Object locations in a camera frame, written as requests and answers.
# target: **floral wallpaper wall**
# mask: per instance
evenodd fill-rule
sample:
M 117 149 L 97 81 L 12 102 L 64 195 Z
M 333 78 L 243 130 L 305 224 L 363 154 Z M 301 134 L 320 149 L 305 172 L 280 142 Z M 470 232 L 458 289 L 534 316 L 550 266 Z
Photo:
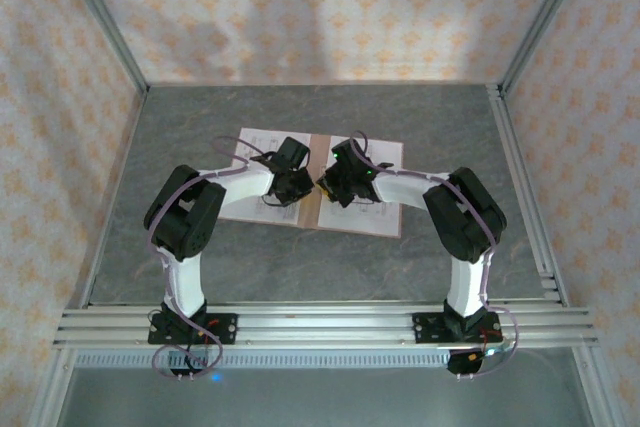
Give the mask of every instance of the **floral wallpaper wall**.
M 150 83 L 497 82 L 543 0 L 105 0 Z
M 0 0 L 3 426 L 29 418 L 138 104 L 83 0 Z
M 565 0 L 507 99 L 571 300 L 640 425 L 640 0 Z

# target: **black bracket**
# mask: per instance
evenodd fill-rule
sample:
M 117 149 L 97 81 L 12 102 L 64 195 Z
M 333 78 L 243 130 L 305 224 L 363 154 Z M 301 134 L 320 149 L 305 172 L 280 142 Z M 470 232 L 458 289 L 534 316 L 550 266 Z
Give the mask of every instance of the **black bracket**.
M 357 142 L 355 148 L 362 157 L 371 162 Z M 378 172 L 360 160 L 354 153 L 350 140 L 340 142 L 331 152 L 336 162 L 316 182 L 329 200 L 339 202 L 342 207 L 347 207 L 356 197 L 380 202 L 372 184 Z M 393 164 L 389 163 L 379 165 L 384 169 L 392 166 Z
M 471 169 L 461 167 L 449 176 L 487 224 L 496 243 L 507 228 L 507 219 L 487 189 Z M 471 212 L 462 207 L 456 195 L 444 185 L 432 187 L 422 196 L 427 204 L 442 245 L 455 258 L 476 263 L 490 247 L 489 239 Z
M 207 329 L 224 345 L 234 344 L 238 331 L 237 314 L 207 312 L 207 303 L 190 317 L 190 320 Z M 149 319 L 148 342 L 150 345 L 202 345 L 212 341 L 187 325 L 178 314 L 162 303 L 161 310 Z
M 455 375 L 475 374 L 482 367 L 484 358 L 485 354 L 480 349 L 451 351 L 447 370 Z
M 482 315 L 466 330 L 451 328 L 448 312 L 418 312 L 411 316 L 416 344 L 489 344 L 503 341 L 500 318 L 481 309 Z
M 282 207 L 301 200 L 313 190 L 313 180 L 307 168 L 300 167 L 310 153 L 309 147 L 287 137 L 277 152 L 251 157 L 251 160 L 261 163 L 274 174 L 267 195 L 274 195 Z
M 149 229 L 176 190 L 198 175 L 188 165 L 176 167 L 147 211 L 144 228 Z M 226 193 L 224 187 L 206 179 L 185 190 L 160 220 L 153 233 L 153 244 L 167 249 L 178 262 L 202 252 L 211 239 Z

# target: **wire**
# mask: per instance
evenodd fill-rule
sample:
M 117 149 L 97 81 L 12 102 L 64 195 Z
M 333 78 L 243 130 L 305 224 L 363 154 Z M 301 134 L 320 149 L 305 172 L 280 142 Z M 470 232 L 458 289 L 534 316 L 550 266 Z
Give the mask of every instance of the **wire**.
M 478 225 L 480 225 L 480 228 L 482 229 L 484 234 L 487 236 L 487 239 L 489 240 L 489 243 L 491 245 L 487 250 L 487 252 L 485 252 L 482 257 L 482 280 L 480 282 L 480 292 L 479 292 L 480 302 L 482 303 L 482 306 L 485 309 L 487 309 L 487 311 L 489 312 L 496 312 L 496 313 L 503 312 L 504 314 L 506 314 L 513 322 L 513 329 L 515 332 L 515 336 L 514 336 L 514 341 L 513 341 L 513 346 L 511 348 L 511 351 L 509 352 L 508 357 L 503 358 L 502 362 L 500 362 L 495 367 L 493 367 L 492 369 L 486 372 L 481 372 L 479 374 L 473 374 L 473 375 L 460 376 L 460 377 L 465 379 L 473 379 L 474 377 L 481 377 L 489 373 L 496 372 L 499 369 L 502 369 L 513 358 L 518 348 L 518 345 L 520 343 L 520 327 L 518 325 L 518 320 L 516 319 L 516 316 L 509 309 L 505 307 L 492 307 L 489 305 L 487 301 L 487 284 L 489 282 L 489 270 L 491 268 L 491 258 L 493 257 L 493 254 L 497 247 L 496 239 L 493 237 L 491 230 L 489 229 L 485 221 L 482 219 L 482 217 L 480 217 L 480 214 L 478 213 L 478 211 L 473 207 L 473 205 L 471 205 L 471 202 L 469 202 L 469 200 L 464 195 L 462 195 L 462 192 L 460 192 L 460 190 L 458 190 L 456 186 L 453 185 L 451 182 L 449 182 L 446 179 L 440 178 L 436 175 L 427 175 L 422 172 L 414 172 L 412 170 L 391 170 L 391 169 L 379 167 L 375 165 L 373 162 L 371 162 L 370 160 L 368 160 L 366 156 L 363 156 L 362 154 L 360 154 L 360 152 L 358 152 L 358 149 L 356 149 L 356 139 L 354 137 L 355 135 L 360 135 L 360 137 L 363 138 L 364 145 L 365 145 L 364 152 L 366 152 L 366 148 L 369 145 L 369 141 L 367 139 L 367 135 L 361 130 L 354 131 L 349 137 L 349 144 L 351 145 L 351 150 L 353 150 L 353 153 L 355 154 L 356 157 L 358 157 L 359 160 L 364 162 L 367 166 L 369 166 L 373 170 L 383 174 L 418 177 L 420 179 L 433 181 L 441 185 L 444 185 L 458 198 L 458 200 L 460 200 L 460 202 L 462 202 L 465 205 L 465 207 L 467 207 L 467 210 L 469 211 L 471 216 L 475 219 L 476 222 L 478 222 Z
M 182 353 L 184 353 L 188 358 L 190 358 L 194 362 L 198 362 L 200 365 L 202 365 L 203 369 L 200 370 L 199 372 L 197 372 L 195 374 L 193 372 L 189 373 L 189 378 L 191 380 L 194 380 L 194 379 L 196 379 L 198 377 L 205 376 L 205 375 L 209 374 L 211 371 L 213 371 L 215 366 L 222 359 L 223 347 L 222 347 L 222 343 L 220 342 L 220 339 L 218 339 L 218 337 L 213 335 L 206 328 L 203 328 L 203 327 L 199 326 L 198 324 L 196 324 L 195 322 L 193 322 L 191 319 L 189 319 L 189 317 L 186 316 L 186 314 L 182 311 L 182 309 L 180 309 L 180 306 L 178 305 L 178 303 L 177 303 L 177 301 L 175 299 L 175 292 L 173 291 L 173 287 L 171 286 L 171 277 L 172 277 L 172 273 L 173 273 L 173 267 L 171 266 L 171 259 L 165 253 L 166 251 L 164 251 L 164 249 L 160 249 L 160 248 L 156 247 L 153 244 L 153 234 L 155 233 L 156 229 L 158 228 L 158 224 L 160 223 L 160 221 L 162 220 L 164 215 L 171 208 L 171 206 L 176 202 L 176 200 L 178 200 L 178 198 L 182 195 L 183 192 L 185 192 L 186 190 L 190 189 L 195 184 L 197 184 L 197 183 L 199 183 L 199 182 L 201 182 L 203 180 L 208 180 L 208 179 L 217 178 L 217 177 L 227 177 L 227 176 L 231 176 L 231 175 L 237 175 L 237 174 L 241 174 L 242 172 L 245 172 L 248 169 L 249 161 L 247 159 L 245 159 L 244 157 L 241 157 L 239 155 L 236 155 L 235 153 L 232 153 L 232 152 L 229 152 L 229 151 L 226 151 L 226 150 L 222 149 L 217 144 L 217 141 L 220 141 L 220 140 L 235 140 L 236 142 L 239 142 L 241 144 L 244 144 L 244 145 L 250 147 L 251 149 L 253 149 L 256 152 L 258 152 L 259 154 L 264 155 L 264 152 L 262 152 L 260 149 L 258 149 L 257 147 L 255 147 L 254 145 L 250 144 L 249 142 L 247 142 L 247 141 L 245 141 L 243 139 L 239 139 L 237 137 L 232 137 L 232 136 L 228 136 L 228 135 L 221 135 L 221 136 L 218 136 L 218 137 L 214 138 L 212 143 L 213 143 L 213 147 L 214 147 L 214 149 L 216 151 L 218 151 L 219 153 L 221 153 L 223 155 L 226 155 L 227 157 L 231 157 L 234 160 L 239 160 L 243 165 L 241 167 L 237 168 L 237 169 L 223 170 L 221 172 L 220 171 L 215 171 L 215 172 L 209 172 L 207 174 L 202 174 L 202 175 L 199 175 L 198 177 L 195 177 L 195 178 L 185 182 L 164 203 L 164 205 L 160 208 L 158 213 L 153 218 L 153 220 L 151 222 L 151 225 L 149 226 L 149 235 L 147 236 L 147 248 L 149 249 L 149 251 L 151 252 L 152 255 L 157 255 L 160 258 L 160 261 L 162 262 L 162 267 L 164 269 L 164 275 L 165 275 L 165 289 L 166 289 L 166 292 L 167 292 L 167 298 L 169 300 L 169 303 L 171 304 L 170 307 L 172 308 L 172 310 L 175 313 L 178 314 L 178 316 L 182 319 L 183 322 L 185 322 L 187 325 L 189 325 L 193 329 L 195 329 L 198 332 L 200 332 L 202 335 L 206 336 L 206 339 L 212 340 L 218 346 L 218 355 L 216 356 L 214 361 L 211 364 L 208 364 L 208 365 L 207 365 L 208 358 L 207 358 L 207 361 L 203 362 L 200 358 L 196 357 L 194 354 L 191 353 L 190 346 L 189 346 L 188 349 L 185 349 L 184 347 L 182 347 L 180 345 L 167 344 L 167 345 L 161 346 L 153 354 L 153 357 L 151 359 L 151 366 L 160 375 L 162 375 L 163 377 L 165 377 L 167 379 L 171 379 L 171 380 L 182 380 L 182 375 L 175 376 L 173 374 L 167 374 L 167 373 L 163 372 L 158 367 L 157 364 L 158 364 L 158 360 L 160 358 L 160 353 L 161 352 L 163 352 L 163 351 L 165 351 L 165 350 L 167 350 L 169 348 L 174 348 L 174 349 L 177 349 L 177 350 L 181 351 Z
M 162 311 L 161 311 L 160 309 L 152 309 L 152 310 L 150 310 L 150 311 L 149 311 L 149 313 L 147 314 L 147 320 L 148 320 L 148 321 L 149 321 L 149 323 L 150 323 L 150 324 L 152 324 L 152 325 L 153 325 L 153 315 L 152 315 L 152 314 L 155 314 L 155 313 L 161 314 L 161 313 L 162 313 Z
M 482 345 L 482 355 L 484 356 L 487 353 L 487 344 L 489 343 L 489 334 L 484 329 L 480 329 L 480 333 L 482 334 L 482 338 L 484 339 L 484 344 Z
M 207 329 L 211 329 L 211 327 L 213 327 L 215 324 L 220 323 L 220 320 L 218 319 L 213 319 L 211 322 L 209 322 L 207 324 Z M 209 344 L 209 337 L 205 337 L 204 339 L 204 345 L 208 345 Z M 191 352 L 191 347 L 193 346 L 193 344 L 190 342 L 189 345 L 187 345 L 187 351 Z M 207 365 L 207 362 L 209 360 L 208 358 L 208 350 L 205 350 L 205 360 L 204 361 L 200 361 L 200 364 L 203 366 Z M 189 367 L 189 369 L 191 369 L 192 371 L 196 370 L 193 365 L 191 365 L 191 362 L 189 362 L 189 356 L 185 355 L 184 357 L 184 363 L 187 364 L 187 367 Z
M 266 200 L 264 200 L 264 198 L 266 197 L 266 195 L 262 195 L 260 196 L 260 199 L 262 200 L 262 202 L 265 205 L 268 205 L 269 207 L 289 207 L 289 205 L 284 205 L 284 204 L 274 204 L 273 202 L 267 202 Z

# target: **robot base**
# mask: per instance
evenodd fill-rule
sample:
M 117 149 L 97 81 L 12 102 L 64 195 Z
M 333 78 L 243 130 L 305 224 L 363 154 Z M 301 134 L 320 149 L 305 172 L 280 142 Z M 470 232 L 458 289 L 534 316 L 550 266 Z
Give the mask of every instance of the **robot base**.
M 418 312 L 412 319 L 416 344 L 503 341 L 498 314 L 488 312 L 484 307 L 469 317 L 462 317 L 445 301 L 443 312 Z
M 201 335 L 193 327 L 187 325 L 178 314 L 162 303 L 162 310 L 153 314 L 149 329 L 150 345 L 202 345 L 211 344 L 211 339 Z M 207 312 L 207 303 L 191 316 L 190 320 L 207 329 L 220 339 L 220 343 L 229 345 L 236 341 L 238 316 L 236 314 L 216 314 Z

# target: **table surface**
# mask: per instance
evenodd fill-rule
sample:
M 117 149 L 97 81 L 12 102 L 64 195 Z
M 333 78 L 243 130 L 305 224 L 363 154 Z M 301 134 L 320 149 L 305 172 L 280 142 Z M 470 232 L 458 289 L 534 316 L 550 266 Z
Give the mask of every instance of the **table surface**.
M 349 135 L 404 143 L 404 166 L 473 169 L 504 211 L 490 275 L 494 298 L 543 289 L 484 86 L 154 87 L 127 158 L 105 239 L 93 304 L 157 304 L 158 260 L 142 220 L 174 167 L 226 167 L 217 135 L 242 127 Z M 424 211 L 403 208 L 402 237 L 380 238 L 219 220 L 202 255 L 209 303 L 234 301 L 442 301 L 451 260 Z

